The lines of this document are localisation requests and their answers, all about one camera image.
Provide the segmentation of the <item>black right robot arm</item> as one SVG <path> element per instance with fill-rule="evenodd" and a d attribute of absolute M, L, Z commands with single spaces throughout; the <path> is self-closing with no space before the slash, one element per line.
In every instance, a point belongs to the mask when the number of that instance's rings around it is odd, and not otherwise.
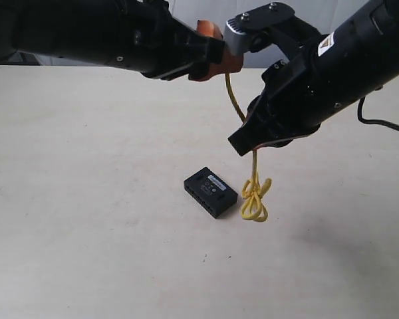
<path fill-rule="evenodd" d="M 272 45 L 285 55 L 263 73 L 262 93 L 229 137 L 244 156 L 314 134 L 325 120 L 399 76 L 399 1 L 368 1 L 329 34 L 273 2 L 228 20 L 223 39 L 235 56 Z"/>

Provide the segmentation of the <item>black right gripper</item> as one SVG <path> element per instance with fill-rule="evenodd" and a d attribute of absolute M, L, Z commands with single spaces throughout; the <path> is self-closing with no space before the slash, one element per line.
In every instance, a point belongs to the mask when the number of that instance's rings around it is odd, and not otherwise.
<path fill-rule="evenodd" d="M 287 64 L 262 75 L 265 87 L 230 137 L 244 156 L 260 148 L 282 148 L 315 133 L 328 118 L 384 85 L 380 58 L 386 11 L 360 9 L 333 33 L 322 35 L 296 15 L 276 27 Z"/>

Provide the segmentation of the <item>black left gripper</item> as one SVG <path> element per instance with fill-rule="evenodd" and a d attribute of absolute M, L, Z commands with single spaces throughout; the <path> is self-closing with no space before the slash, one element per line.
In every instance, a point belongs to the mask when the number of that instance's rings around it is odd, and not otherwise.
<path fill-rule="evenodd" d="M 195 82 L 242 69 L 243 55 L 230 53 L 215 23 L 198 20 L 195 31 L 173 17 L 167 1 L 115 4 L 119 14 L 114 66 L 151 79 L 173 80 L 189 75 L 189 80 Z"/>

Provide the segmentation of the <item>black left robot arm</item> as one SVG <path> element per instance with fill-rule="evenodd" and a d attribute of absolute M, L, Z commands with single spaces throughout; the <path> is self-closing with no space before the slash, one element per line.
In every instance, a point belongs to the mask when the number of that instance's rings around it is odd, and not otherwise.
<path fill-rule="evenodd" d="M 167 1 L 0 1 L 0 62 L 15 53 L 203 82 L 239 72 L 217 25 L 191 28 Z"/>

